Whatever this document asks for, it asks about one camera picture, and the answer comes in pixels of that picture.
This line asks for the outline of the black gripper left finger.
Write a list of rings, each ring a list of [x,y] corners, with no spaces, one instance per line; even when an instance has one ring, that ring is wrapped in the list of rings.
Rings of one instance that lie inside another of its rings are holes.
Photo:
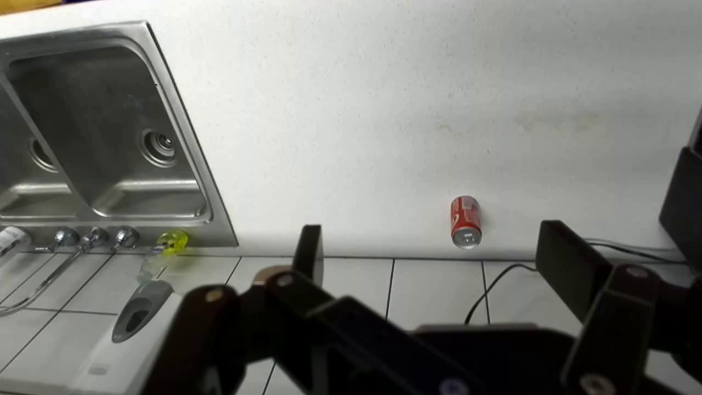
[[[437,395],[433,352],[351,295],[320,288],[322,228],[300,230],[292,262],[249,292],[184,293],[140,395],[232,395],[275,359],[306,395]]]

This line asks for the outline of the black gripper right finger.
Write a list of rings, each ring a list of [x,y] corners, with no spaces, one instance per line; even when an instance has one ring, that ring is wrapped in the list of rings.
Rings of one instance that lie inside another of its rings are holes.
[[[665,351],[702,380],[702,288],[674,286],[639,262],[611,262],[560,219],[541,223],[536,267],[581,323],[566,358],[566,389],[602,395],[674,395],[646,375]]]

